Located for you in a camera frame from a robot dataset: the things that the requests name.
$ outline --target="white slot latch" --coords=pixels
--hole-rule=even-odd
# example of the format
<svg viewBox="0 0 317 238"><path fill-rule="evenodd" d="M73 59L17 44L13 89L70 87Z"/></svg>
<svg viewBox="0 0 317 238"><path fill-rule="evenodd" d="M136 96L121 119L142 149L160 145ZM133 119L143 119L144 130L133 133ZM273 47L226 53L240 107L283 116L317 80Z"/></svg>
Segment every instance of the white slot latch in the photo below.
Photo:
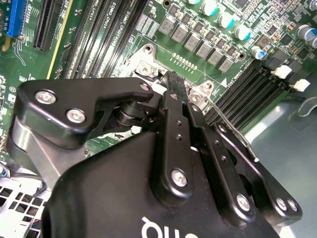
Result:
<svg viewBox="0 0 317 238"><path fill-rule="evenodd" d="M310 84L311 83L308 82L306 79L300 79L294 85L289 85L289 86L291 88L296 89L299 92L304 92Z"/></svg>
<svg viewBox="0 0 317 238"><path fill-rule="evenodd" d="M287 65L282 65L281 67L278 67L275 71L271 71L271 74L281 79L285 79L287 75L290 74L290 72L292 72L292 69L290 67L288 67Z"/></svg>

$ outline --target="mounting hole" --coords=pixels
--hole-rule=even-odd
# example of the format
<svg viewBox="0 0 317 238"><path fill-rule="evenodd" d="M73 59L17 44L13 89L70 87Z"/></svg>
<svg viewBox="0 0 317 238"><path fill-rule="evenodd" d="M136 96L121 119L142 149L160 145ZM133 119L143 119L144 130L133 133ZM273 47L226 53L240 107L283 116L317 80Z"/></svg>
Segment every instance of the mounting hole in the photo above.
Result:
<svg viewBox="0 0 317 238"><path fill-rule="evenodd" d="M178 135L176 136L176 139L177 139L177 140L182 140L183 137L182 137L180 134L178 134Z"/></svg>
<svg viewBox="0 0 317 238"><path fill-rule="evenodd" d="M199 112L199 108L197 106L193 105L193 109L194 111Z"/></svg>
<svg viewBox="0 0 317 238"><path fill-rule="evenodd" d="M172 99L178 100L178 96L175 93L171 93L170 96L172 97Z"/></svg>
<svg viewBox="0 0 317 238"><path fill-rule="evenodd" d="M146 54L149 55L150 53L152 53L152 48L149 47L149 46L145 46L144 49L143 49L143 51L144 51L144 53L146 53Z"/></svg>
<svg viewBox="0 0 317 238"><path fill-rule="evenodd" d="M246 53L242 52L239 57L238 60L244 60L246 58Z"/></svg>
<svg viewBox="0 0 317 238"><path fill-rule="evenodd" d="M170 6L170 0L165 0L164 1L164 6Z"/></svg>
<svg viewBox="0 0 317 238"><path fill-rule="evenodd" d="M227 162L227 157L225 157L224 155L221 156L221 160L224 162Z"/></svg>
<svg viewBox="0 0 317 238"><path fill-rule="evenodd" d="M148 85L146 85L145 83L140 83L140 87L145 90L145 91L149 91L150 88L148 87Z"/></svg>

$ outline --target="dimm slot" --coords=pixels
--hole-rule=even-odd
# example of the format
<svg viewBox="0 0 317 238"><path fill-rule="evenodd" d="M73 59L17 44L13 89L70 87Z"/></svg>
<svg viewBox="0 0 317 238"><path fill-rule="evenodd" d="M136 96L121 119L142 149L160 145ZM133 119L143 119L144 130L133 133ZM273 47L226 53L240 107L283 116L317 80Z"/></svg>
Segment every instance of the dimm slot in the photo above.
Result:
<svg viewBox="0 0 317 238"><path fill-rule="evenodd" d="M125 47L127 46L129 39L131 35L133 34L141 15L143 14L143 11L145 7L148 5L149 0L140 0L136 2L132 14L129 19L129 23L125 25L124 29L124 35L122 39L119 40L119 44L115 47L115 51L111 56L111 60L107 64L107 67L105 68L105 72L103 74L103 77L111 77L115 67L117 66L117 63L125 50Z"/></svg>
<svg viewBox="0 0 317 238"><path fill-rule="evenodd" d="M91 78L95 78L95 77L101 77L101 75L98 75L99 70L102 68L102 65L106 65L107 64L107 60L109 59L107 56L109 54L109 48L112 44L112 41L115 37L115 35L117 34L118 30L119 30L119 26L121 25L121 23L123 22L123 19L127 13L127 10L129 8L130 5L130 1L126 1L124 0L119 7L119 12L115 17L115 20L113 21L112 25L111 25L111 31L110 34L107 36L103 46L100 48L99 52L98 52L98 56L97 56L97 60L93 66L93 70L91 72L90 77Z"/></svg>
<svg viewBox="0 0 317 238"><path fill-rule="evenodd" d="M107 1L105 2L102 12L97 20L98 25L93 33L94 40L89 42L89 50L86 51L87 55L83 57L80 69L78 69L77 78L86 78L91 74L92 67L95 64L97 57L96 52L99 52L102 47L102 43L105 41L110 27L115 19L119 6L122 0L119 1Z"/></svg>
<svg viewBox="0 0 317 238"><path fill-rule="evenodd" d="M101 4L102 1L99 0L89 1L76 34L75 45L72 47L72 52L69 57L70 62L67 64L64 78L75 77L75 73L82 57L82 52L89 39L91 29L93 28Z"/></svg>

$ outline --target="black dimm slot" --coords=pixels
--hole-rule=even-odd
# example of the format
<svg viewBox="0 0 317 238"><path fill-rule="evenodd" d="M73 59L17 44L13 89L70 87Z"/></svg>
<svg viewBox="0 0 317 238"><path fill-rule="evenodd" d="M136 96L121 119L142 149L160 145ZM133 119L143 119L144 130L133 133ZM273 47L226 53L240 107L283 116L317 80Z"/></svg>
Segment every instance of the black dimm slot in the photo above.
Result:
<svg viewBox="0 0 317 238"><path fill-rule="evenodd" d="M284 90L281 88L278 88L275 90L275 92L271 93L268 98L266 98L265 102L261 103L261 106L256 107L256 109L248 115L247 118L245 118L243 121L238 121L238 130L242 130L244 127L246 127L255 117L257 117L263 109L268 107Z"/></svg>
<svg viewBox="0 0 317 238"><path fill-rule="evenodd" d="M129 5L130 5L130 1L126 1L126 0L124 0L120 4L120 7L119 7L120 11L116 15L115 20L111 25L110 34L107 36L103 46L101 47L100 51L98 52L97 60L93 66L93 70L92 70L92 73L90 75L91 78L97 77L98 71L99 71L99 69L100 69L100 67L101 67L101 65L106 57L106 54L108 52L110 45L112 44L112 40L115 37L115 35L118 31L118 28L119 28L121 22L123 21L125 15L126 15L126 12L127 12Z"/></svg>
<svg viewBox="0 0 317 238"><path fill-rule="evenodd" d="M140 0L136 2L133 11L131 12L132 16L129 19L129 24L126 24L126 28L123 30L124 35L122 39L119 40L119 44L115 48L115 52L111 56L111 60L107 64L107 67L105 68L104 77L111 77L120 56L122 55L123 51L125 50L125 47L127 46L129 39L131 35L133 34L141 15L143 14L143 11L145 7L148 5L149 0Z"/></svg>
<svg viewBox="0 0 317 238"><path fill-rule="evenodd" d="M85 65L88 62L89 56L90 56L90 54L92 52L92 49L94 47L94 43L95 43L95 41L97 39L98 33L99 33L101 27L103 26L104 21L105 21L105 19L107 17L107 14L108 14L108 11L109 11L111 3L112 2L110 0L104 1L101 13L99 14L99 16L97 18L97 21L96 21L97 25L94 27L93 32L91 34L91 37L89 38L89 41L88 41L87 46L85 48L85 52L84 52L84 54L82 56L82 60L81 60L81 62L79 64L78 72L75 73L75 77L76 78L82 78L83 70L85 68Z"/></svg>
<svg viewBox="0 0 317 238"><path fill-rule="evenodd" d="M77 71L78 65L80 63L80 60L82 58L82 51L85 49L85 46L87 44L87 41L89 39L89 36L91 34L91 29L94 24L92 24L89 27L89 30L85 33L85 27L89 20L89 18L92 18L92 23L95 22L96 14L98 14L100 6L102 2L99 0L90 0L88 3L88 6L86 7L83 19L81 21L81 24L79 26L79 29L77 31L76 39L75 39L75 45L72 47L72 53L70 54L70 62L67 64L66 71L65 71L65 78L74 78L75 73ZM93 8L97 7L98 10L95 11L95 14L93 14L93 17L91 16L91 11Z"/></svg>
<svg viewBox="0 0 317 238"><path fill-rule="evenodd" d="M239 99L236 100L233 105L230 106L230 109L228 109L225 116L227 118L231 117L232 114L234 114L237 110L239 110L247 101L249 98L254 96L254 93L267 81L264 75L260 75L257 80L252 83L252 86L249 87L246 91L243 92L242 95L240 95Z"/></svg>
<svg viewBox="0 0 317 238"><path fill-rule="evenodd" d="M238 111L236 115L234 115L233 118L230 118L229 120L236 124L238 121L241 120L247 113L249 113L252 109L254 109L254 106L257 105L262 99L264 99L267 95L269 95L270 91L273 90L276 87L275 84L269 83L267 84L258 94L257 96L249 101L242 110Z"/></svg>
<svg viewBox="0 0 317 238"><path fill-rule="evenodd" d="M249 68L245 71L237 81L226 91L223 93L222 97L218 99L216 102L217 106L223 111L226 108L226 105L231 101L232 97L235 97L236 93L239 94L241 90L247 85L253 77L258 74L258 71L254 68ZM210 113L206 115L206 120L211 123L217 113L214 109L211 109Z"/></svg>
<svg viewBox="0 0 317 238"><path fill-rule="evenodd" d="M234 103L230 105L230 103L227 105L227 107L222 110L224 115L227 118L230 118L239 108L242 106L245 108L244 104L251 98L251 96L254 96L254 93L264 84L267 83L268 79L265 78L265 74L259 75L257 79L252 82L246 90L242 92L238 96L238 98L235 98ZM222 119L219 115L216 115L216 117L213 119L214 122L221 122Z"/></svg>
<svg viewBox="0 0 317 238"><path fill-rule="evenodd" d="M114 23L114 21L115 21L115 19L116 19L115 17L116 17L116 15L117 15L117 11L118 11L118 9L119 9L121 3L122 3L122 0L118 0L118 2L116 3L116 5L115 5L114 8L113 8L113 12L112 12L111 17L110 17L110 19L109 19L109 22L108 22L108 24L106 25L104 34L103 34L103 36L102 36L102 38L101 38L101 40L100 40L101 43L100 43L100 45L99 45L98 48L97 48L98 54L100 54L100 52L101 52L101 50L102 50L102 47L103 47L103 45L104 45L104 42L106 41L106 39L107 39L107 37L108 37L109 31L110 31L110 29L111 29L111 27L112 27L112 24ZM91 59L91 63L90 63L89 68L88 68L87 70L84 69L83 75L85 75L85 77L88 77L88 76L91 75L91 73L92 73L92 71L93 71L93 69L94 69L94 65L95 65L95 63L96 63L96 61L97 61L97 59L98 59L98 55L97 55L97 57L93 57L93 58Z"/></svg>

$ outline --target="green circuit board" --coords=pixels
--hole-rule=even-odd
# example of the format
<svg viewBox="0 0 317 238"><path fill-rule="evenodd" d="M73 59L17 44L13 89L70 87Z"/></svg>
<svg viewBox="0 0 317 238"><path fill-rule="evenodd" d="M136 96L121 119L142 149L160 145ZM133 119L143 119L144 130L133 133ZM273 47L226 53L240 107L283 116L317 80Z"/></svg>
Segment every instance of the green circuit board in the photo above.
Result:
<svg viewBox="0 0 317 238"><path fill-rule="evenodd" d="M111 0L109 5L115 8L118 2L119 0ZM132 9L134 2L131 1L127 7L128 10ZM95 55L106 38L105 28L100 26L95 34L95 42L90 45L89 51L83 48L83 45L87 45L89 38L87 33L96 27L92 25L92 22L99 17L97 8L101 12L102 3L103 1L98 0L62 1L52 46L49 50L41 52L33 47L33 42L42 0L26 0L23 30L15 38L6 36L6 16L9 15L10 4L9 1L1 1L0 159L9 160L5 142L11 124L16 88L22 82L36 79L72 78L78 69L79 74L84 75L85 78L92 77L85 73L85 69L89 70L91 61L96 60ZM253 46L260 46L268 55L282 51L286 61L295 61L300 66L300 72L305 75L313 72L317 51L296 35L301 25L308 24L317 28L317 16L315 12L309 10L309 0L218 0L218 11L213 16L203 15L202 3L203 1L192 5L186 0L149 1L116 64L112 77L122 76L126 60L148 43L154 45L156 49L155 61L166 69L176 71L193 85L202 84L207 80L212 81L214 88L211 98L214 101L217 101L238 80L239 75L254 60L250 54ZM87 13L85 9L90 5L92 7ZM232 27L224 29L219 26L217 19L222 12L233 15L235 21ZM186 24L182 22L184 15L191 16ZM170 33L163 34L159 28L167 16L172 18L175 24ZM110 8L105 12L104 17L105 19L111 17ZM174 31L180 24L186 25L189 33L195 32L200 40L205 40L222 56L232 61L230 69L222 72L218 66L208 63L208 59L197 56L197 50L192 52L184 48L185 42L178 43L172 40ZM202 27L197 31L195 27L199 24ZM240 41L234 37L234 29L240 24L252 31L247 41ZM207 39L209 32L214 32L214 35ZM79 37L81 45L76 47L74 43ZM75 56L84 54L85 65L80 65L78 59L72 57L72 54ZM93 76L102 77L102 67L105 62L107 62L106 57L100 62L101 67L95 69L96 74ZM204 108L205 113L208 110L210 106ZM114 135L91 140L87 145L87 156L98 153L118 141L120 140Z"/></svg>

